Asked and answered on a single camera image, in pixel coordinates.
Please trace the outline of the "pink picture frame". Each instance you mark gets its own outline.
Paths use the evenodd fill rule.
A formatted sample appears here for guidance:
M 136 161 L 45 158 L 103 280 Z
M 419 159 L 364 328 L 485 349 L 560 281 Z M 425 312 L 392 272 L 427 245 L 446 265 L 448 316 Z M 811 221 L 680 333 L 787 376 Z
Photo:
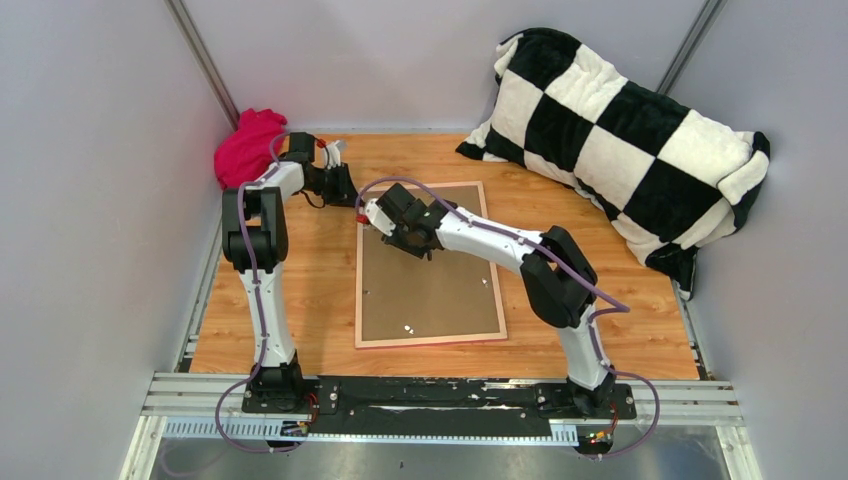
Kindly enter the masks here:
M 356 287 L 357 349 L 508 338 L 497 266 L 470 254 L 419 259 L 359 224 Z

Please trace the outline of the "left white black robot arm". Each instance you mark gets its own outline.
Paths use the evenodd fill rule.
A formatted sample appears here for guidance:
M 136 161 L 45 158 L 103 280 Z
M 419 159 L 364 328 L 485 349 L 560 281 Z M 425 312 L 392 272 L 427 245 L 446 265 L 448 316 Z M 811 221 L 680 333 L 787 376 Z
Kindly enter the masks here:
M 245 289 L 254 333 L 254 363 L 245 383 L 243 411 L 293 413 L 314 395 L 303 377 L 283 299 L 289 252 L 284 203 L 292 196 L 318 197 L 323 206 L 352 206 L 357 195 L 346 145 L 305 132 L 280 134 L 271 161 L 258 174 L 222 195 L 222 251 Z

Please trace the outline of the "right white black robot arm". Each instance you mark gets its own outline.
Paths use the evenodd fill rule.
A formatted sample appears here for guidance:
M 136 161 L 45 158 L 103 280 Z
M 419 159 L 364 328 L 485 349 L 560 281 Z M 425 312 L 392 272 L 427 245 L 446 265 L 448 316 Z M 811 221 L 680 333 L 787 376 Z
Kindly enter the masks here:
M 617 373 L 595 328 L 604 312 L 598 301 L 611 297 L 564 228 L 509 227 L 438 195 L 425 203 L 400 182 L 359 211 L 360 222 L 378 230 L 385 244 L 417 258 L 431 258 L 435 250 L 459 252 L 520 276 L 532 312 L 556 331 L 567 361 L 564 385 L 538 393 L 538 409 L 572 409 L 589 418 L 612 409 Z

